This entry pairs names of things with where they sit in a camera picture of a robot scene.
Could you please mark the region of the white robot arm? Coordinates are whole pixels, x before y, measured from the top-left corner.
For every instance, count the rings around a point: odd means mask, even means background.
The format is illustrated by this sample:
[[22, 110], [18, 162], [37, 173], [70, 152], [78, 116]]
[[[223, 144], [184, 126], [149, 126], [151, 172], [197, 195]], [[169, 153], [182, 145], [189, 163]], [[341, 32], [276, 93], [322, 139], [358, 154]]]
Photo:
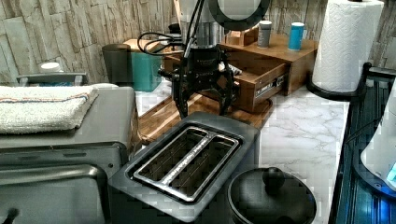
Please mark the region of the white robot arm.
[[238, 87], [227, 55], [219, 46], [229, 31], [245, 31], [264, 17], [269, 0], [180, 0], [182, 50], [174, 71], [159, 71], [172, 82], [172, 98], [179, 115], [188, 116], [188, 101], [199, 91], [218, 96], [225, 114], [237, 98]]

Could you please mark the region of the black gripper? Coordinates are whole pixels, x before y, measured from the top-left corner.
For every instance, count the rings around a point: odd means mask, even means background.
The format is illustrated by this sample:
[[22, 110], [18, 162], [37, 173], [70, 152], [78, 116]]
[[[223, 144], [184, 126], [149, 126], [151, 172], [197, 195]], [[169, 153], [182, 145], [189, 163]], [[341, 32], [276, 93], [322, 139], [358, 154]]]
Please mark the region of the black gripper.
[[198, 91], [214, 91], [219, 96], [219, 113], [225, 115], [233, 98], [233, 72], [220, 72], [219, 63], [228, 65], [228, 55], [219, 46], [191, 49], [187, 55], [176, 55], [173, 69], [159, 70], [172, 82], [172, 98], [182, 119], [188, 116], [188, 101]]

